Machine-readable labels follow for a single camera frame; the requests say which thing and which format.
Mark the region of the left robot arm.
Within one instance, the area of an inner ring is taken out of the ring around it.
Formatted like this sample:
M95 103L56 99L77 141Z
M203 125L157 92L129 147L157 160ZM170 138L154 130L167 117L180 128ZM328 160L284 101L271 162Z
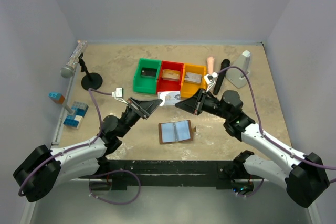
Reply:
M130 97L121 117L106 116L99 133L91 139L63 148L36 147L13 173L18 195L35 202L58 184L74 178L105 177L109 165L102 159L116 151L131 127L139 119L148 119L161 103L161 99L141 101Z

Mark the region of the silver VIP card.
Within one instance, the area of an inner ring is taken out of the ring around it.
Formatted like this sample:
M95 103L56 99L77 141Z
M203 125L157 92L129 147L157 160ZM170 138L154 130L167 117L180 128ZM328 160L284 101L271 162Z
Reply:
M175 106L181 100L180 91L162 91L157 96L162 100L160 106Z

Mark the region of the brown leather card holder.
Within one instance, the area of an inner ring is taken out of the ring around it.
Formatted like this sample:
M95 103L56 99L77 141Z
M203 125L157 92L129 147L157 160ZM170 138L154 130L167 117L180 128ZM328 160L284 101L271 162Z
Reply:
M196 127L192 127L190 120L159 123L158 130L161 145L190 142L196 133Z

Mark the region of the gold VIP card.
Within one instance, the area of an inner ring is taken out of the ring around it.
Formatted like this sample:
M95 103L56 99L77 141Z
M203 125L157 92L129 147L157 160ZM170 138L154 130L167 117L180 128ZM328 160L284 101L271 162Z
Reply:
M163 69L162 77L178 79L180 77L180 72L177 70Z

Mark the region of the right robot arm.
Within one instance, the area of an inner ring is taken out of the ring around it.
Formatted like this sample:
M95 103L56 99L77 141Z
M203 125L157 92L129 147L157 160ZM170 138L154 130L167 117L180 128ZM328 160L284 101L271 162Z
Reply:
M250 154L234 165L240 178L249 174L264 178L285 189L289 197L303 208L309 207L329 186L330 181L320 156L305 154L269 135L246 113L239 93L227 90L218 99L204 89L175 104L190 114L203 111L223 118L226 132L268 157L267 160Z

